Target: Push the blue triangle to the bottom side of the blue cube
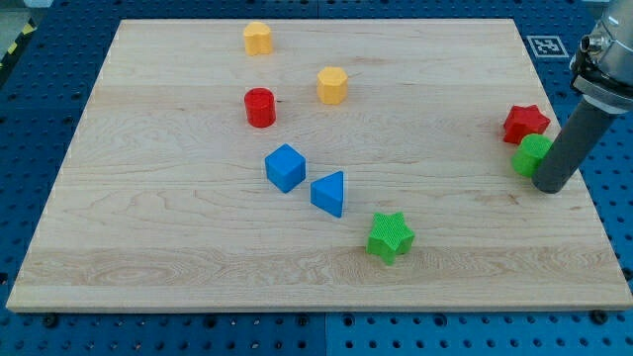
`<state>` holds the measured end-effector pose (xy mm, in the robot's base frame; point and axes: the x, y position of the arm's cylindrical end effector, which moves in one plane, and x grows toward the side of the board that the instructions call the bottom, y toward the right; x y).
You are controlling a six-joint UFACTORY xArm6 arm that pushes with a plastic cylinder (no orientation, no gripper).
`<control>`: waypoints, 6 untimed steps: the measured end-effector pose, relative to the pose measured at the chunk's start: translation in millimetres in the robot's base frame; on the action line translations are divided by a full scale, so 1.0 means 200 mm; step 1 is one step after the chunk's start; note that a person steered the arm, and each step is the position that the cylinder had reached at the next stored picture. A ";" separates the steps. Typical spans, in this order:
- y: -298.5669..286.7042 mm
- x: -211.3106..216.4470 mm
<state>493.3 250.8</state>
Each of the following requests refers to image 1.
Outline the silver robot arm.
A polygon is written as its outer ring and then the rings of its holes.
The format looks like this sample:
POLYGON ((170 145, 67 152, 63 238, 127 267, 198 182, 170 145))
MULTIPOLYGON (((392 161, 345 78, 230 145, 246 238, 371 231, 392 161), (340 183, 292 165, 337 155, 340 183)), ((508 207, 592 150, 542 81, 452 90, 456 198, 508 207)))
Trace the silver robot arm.
POLYGON ((608 3, 570 62, 582 99, 531 177, 560 192, 619 116, 632 110, 632 0, 608 3))

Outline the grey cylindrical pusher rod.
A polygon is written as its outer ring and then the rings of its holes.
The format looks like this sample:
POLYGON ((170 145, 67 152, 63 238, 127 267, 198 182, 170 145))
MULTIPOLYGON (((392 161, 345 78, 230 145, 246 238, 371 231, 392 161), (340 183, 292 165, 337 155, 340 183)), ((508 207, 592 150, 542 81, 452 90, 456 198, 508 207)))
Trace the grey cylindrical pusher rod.
POLYGON ((532 175, 541 192, 560 192, 617 118, 617 108, 584 95, 532 175))

